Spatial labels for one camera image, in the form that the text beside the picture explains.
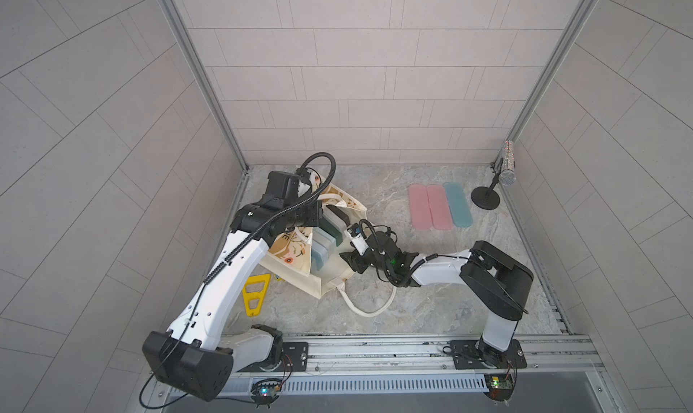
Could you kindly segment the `teal translucent pencil case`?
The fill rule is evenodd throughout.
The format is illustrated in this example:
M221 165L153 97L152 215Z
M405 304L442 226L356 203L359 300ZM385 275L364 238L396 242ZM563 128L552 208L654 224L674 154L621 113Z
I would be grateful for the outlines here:
M453 225L458 228L471 227L473 225L473 217L462 185L457 182L447 182L443 185L443 188L449 203Z

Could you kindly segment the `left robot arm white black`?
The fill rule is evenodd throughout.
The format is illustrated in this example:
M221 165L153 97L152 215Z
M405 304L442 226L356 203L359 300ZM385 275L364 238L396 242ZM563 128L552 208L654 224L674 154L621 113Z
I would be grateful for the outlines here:
M146 337L143 354L158 382L201 400L214 400L229 376L251 365L273 370L284 363L283 335L253 326L221 346L230 312L254 268L278 236L292 227L316 227L321 202L277 209L267 199L236 213L229 235L199 290L164 332Z

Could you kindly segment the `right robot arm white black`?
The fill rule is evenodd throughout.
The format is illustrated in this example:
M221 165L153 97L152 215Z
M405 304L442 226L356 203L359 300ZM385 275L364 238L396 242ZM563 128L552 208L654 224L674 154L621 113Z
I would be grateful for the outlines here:
M356 273L369 268L397 290L432 284L468 287L488 309L487 322L476 342L451 341L443 353L455 367L515 371L527 367L523 350L514 339L527 313L526 304L534 275L523 264L491 243L477 241L468 250L430 255L402 251L391 230L377 231L364 220L346 229L354 250L340 257Z

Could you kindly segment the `pale mint pencil case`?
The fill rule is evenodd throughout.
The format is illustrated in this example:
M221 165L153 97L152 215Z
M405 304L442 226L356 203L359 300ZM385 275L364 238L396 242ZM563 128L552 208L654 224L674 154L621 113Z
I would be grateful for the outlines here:
M312 229L312 233L314 243L321 246L328 255L331 255L337 250L337 240L334 236L317 227Z

